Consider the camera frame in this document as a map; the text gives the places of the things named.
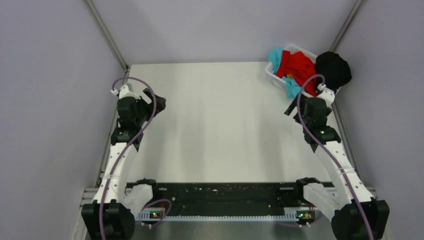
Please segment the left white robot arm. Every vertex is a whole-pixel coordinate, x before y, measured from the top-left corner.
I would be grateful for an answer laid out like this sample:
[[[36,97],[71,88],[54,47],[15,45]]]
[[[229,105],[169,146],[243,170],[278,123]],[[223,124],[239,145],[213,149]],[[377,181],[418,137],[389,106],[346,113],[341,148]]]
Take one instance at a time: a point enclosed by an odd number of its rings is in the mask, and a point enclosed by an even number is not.
[[[166,99],[153,94],[149,86],[143,90],[149,102],[136,94],[130,84],[112,93],[118,97],[118,117],[110,136],[108,161],[94,198],[81,210],[92,240],[131,239],[142,208],[156,206],[161,198],[159,191],[147,183],[137,186],[131,193],[126,193],[126,189],[144,130],[165,109]]]

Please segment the red t shirt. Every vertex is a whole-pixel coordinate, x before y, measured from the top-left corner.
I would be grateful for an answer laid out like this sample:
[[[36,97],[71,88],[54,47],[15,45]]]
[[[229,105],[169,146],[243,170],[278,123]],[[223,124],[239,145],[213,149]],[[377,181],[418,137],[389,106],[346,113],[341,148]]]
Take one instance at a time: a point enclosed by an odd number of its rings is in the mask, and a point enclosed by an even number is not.
[[[288,78],[287,74],[291,74],[293,78]],[[296,97],[302,85],[316,74],[315,64],[303,52],[282,51],[280,65],[275,75],[286,81],[286,94],[289,98]]]

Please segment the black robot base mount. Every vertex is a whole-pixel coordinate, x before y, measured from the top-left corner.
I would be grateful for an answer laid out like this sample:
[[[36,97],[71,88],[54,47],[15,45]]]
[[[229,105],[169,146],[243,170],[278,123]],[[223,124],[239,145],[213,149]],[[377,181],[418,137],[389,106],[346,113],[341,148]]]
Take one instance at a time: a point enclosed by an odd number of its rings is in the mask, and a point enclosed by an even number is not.
[[[294,182],[200,182],[170,183],[142,179],[126,189],[152,186],[153,200],[168,199],[168,217],[283,216],[289,210],[311,211],[316,207],[300,200]]]

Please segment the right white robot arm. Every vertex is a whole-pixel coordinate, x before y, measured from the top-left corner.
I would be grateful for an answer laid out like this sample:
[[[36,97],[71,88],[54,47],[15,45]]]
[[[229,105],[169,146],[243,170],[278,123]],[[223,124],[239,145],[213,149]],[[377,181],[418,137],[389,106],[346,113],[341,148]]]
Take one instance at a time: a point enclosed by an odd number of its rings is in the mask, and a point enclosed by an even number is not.
[[[324,166],[336,195],[314,177],[296,181],[293,200],[299,206],[309,203],[331,223],[338,240],[381,240],[390,208],[375,197],[360,179],[344,151],[338,132],[328,125],[332,109],[325,99],[299,93],[285,111],[302,125],[305,142]]]

